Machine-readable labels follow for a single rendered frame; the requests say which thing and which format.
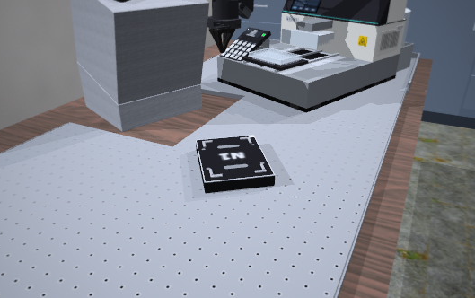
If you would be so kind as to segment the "translucent bottle with dark grey cap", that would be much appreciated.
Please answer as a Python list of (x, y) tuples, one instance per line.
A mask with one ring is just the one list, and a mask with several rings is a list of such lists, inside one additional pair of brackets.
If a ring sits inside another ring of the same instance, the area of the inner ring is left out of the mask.
[(404, 19), (407, 19), (407, 20), (406, 20), (406, 23), (405, 23), (405, 28), (404, 28), (403, 38), (402, 38), (402, 42), (401, 42), (401, 47), (404, 47), (404, 45), (405, 45), (405, 39), (406, 39), (407, 30), (408, 30), (408, 26), (409, 26), (410, 12), (411, 12), (410, 9), (406, 8)]

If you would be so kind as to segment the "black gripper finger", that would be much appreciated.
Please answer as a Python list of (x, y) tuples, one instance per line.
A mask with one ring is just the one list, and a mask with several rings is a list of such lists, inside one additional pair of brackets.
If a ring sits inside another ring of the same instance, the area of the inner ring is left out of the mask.
[[(217, 43), (217, 40), (216, 40), (216, 35), (215, 35), (215, 32), (214, 32), (214, 29), (213, 29), (213, 28), (209, 28), (209, 31), (210, 31), (212, 37), (214, 38), (214, 40), (215, 40), (215, 42), (216, 42), (216, 45), (217, 45), (217, 47), (218, 47), (218, 43)], [(224, 42), (225, 42), (226, 36), (227, 36), (227, 33), (223, 33), (223, 47), (224, 47)], [(218, 47), (218, 49), (219, 49), (219, 47)], [(219, 51), (220, 51), (220, 49), (219, 49)]]
[[(219, 47), (221, 53), (224, 53), (226, 51), (227, 45), (228, 45), (231, 37), (233, 36), (234, 31), (235, 31), (234, 28), (222, 29), (222, 30), (214, 29), (214, 32), (215, 32), (215, 35), (216, 35), (216, 40), (217, 40), (217, 43), (218, 43), (218, 47)], [(227, 36), (226, 36), (226, 39), (225, 39), (225, 42), (224, 42), (224, 47), (223, 47), (223, 44), (222, 44), (222, 33), (227, 33)]]

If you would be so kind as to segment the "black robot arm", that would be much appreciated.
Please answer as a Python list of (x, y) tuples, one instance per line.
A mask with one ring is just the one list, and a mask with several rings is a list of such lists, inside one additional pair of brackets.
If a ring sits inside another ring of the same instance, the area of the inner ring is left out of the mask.
[(254, 0), (231, 0), (229, 1), (229, 20), (249, 19), (253, 12)]

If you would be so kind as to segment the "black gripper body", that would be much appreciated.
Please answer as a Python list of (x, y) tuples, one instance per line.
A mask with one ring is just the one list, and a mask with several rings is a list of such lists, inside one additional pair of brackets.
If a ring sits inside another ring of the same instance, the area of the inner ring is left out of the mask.
[(212, 16), (207, 18), (208, 28), (216, 30), (241, 28), (242, 19), (229, 20), (229, 1), (231, 0), (212, 0)]

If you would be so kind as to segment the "white multiwell plate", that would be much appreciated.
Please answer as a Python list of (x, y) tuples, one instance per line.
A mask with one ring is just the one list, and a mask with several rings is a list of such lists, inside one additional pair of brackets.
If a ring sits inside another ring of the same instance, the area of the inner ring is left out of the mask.
[(297, 55), (273, 48), (264, 48), (249, 52), (248, 57), (277, 65), (287, 65), (302, 60), (302, 55)]

